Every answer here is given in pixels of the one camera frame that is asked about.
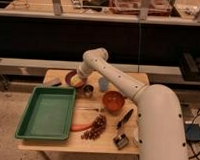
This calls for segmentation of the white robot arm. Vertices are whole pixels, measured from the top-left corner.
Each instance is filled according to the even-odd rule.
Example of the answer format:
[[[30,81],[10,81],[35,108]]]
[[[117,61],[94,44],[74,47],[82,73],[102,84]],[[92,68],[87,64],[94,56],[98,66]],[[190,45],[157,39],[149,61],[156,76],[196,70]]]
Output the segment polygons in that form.
[[[177,95],[161,84],[146,85],[108,64],[106,49],[86,51],[81,79],[98,71],[137,106],[140,160],[188,160],[184,121]]]

